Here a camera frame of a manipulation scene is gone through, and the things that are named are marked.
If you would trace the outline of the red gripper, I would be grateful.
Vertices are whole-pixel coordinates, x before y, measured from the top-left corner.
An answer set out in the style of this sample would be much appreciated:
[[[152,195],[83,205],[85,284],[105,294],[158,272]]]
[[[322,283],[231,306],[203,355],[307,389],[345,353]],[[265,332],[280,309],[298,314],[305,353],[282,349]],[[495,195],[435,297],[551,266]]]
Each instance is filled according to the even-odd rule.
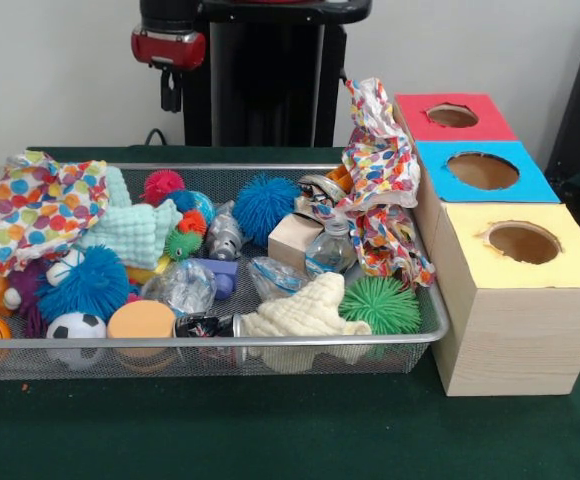
[[[195,31],[179,34],[151,32],[137,27],[131,34],[131,50],[134,58],[153,66],[165,66],[181,70],[194,70],[204,61],[206,38]],[[160,79],[161,108],[172,113],[181,111],[182,92],[178,72],[161,71]]]

